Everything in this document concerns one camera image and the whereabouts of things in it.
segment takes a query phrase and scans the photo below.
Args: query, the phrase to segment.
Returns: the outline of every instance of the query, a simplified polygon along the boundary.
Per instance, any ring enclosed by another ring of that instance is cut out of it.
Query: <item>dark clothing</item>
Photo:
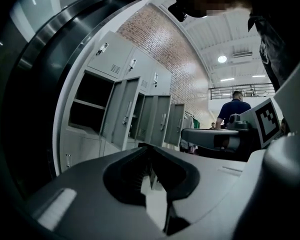
[[[251,109],[251,106],[248,103],[234,98],[232,101],[222,106],[218,118],[223,119],[224,127],[227,127],[227,123],[229,122],[229,118],[231,115],[240,115],[241,113],[246,112],[249,109]]]
[[[261,37],[260,56],[275,91],[300,61],[300,0],[251,0],[248,30]]]

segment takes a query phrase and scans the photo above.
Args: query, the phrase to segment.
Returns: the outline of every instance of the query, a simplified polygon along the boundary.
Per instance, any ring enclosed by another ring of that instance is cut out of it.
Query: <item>red brick wall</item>
[[[186,111],[199,120],[201,127],[210,127],[208,76],[195,50],[173,21],[154,5],[147,5],[117,32],[172,73],[172,103],[186,104]]]

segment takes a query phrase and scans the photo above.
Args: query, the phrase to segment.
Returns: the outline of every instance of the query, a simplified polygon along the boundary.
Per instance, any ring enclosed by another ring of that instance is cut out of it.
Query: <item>open locker door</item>
[[[164,142],[179,147],[185,117],[185,104],[171,104]]]
[[[106,105],[101,136],[120,150],[126,148],[140,84],[140,77],[115,82]]]
[[[136,139],[161,147],[164,143],[170,111],[170,95],[146,95]]]

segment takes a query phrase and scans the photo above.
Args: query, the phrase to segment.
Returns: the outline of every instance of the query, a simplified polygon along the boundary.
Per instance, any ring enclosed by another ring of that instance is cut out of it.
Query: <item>balcony railing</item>
[[[243,97],[271,97],[275,95],[272,83],[256,83],[233,85],[228,87],[210,88],[210,99],[229,99],[235,91],[240,91]]]

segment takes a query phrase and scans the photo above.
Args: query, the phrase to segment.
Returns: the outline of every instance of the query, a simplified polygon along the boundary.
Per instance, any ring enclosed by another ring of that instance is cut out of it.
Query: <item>person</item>
[[[221,108],[220,114],[216,119],[215,128],[221,129],[221,123],[224,121],[224,128],[227,127],[229,118],[233,114],[241,114],[251,109],[251,106],[244,102],[244,96],[238,90],[232,94],[232,101],[224,104]]]
[[[247,30],[253,26],[261,37],[260,57],[277,91],[300,61],[300,0],[184,0],[189,12],[201,17],[229,9],[250,12]]]

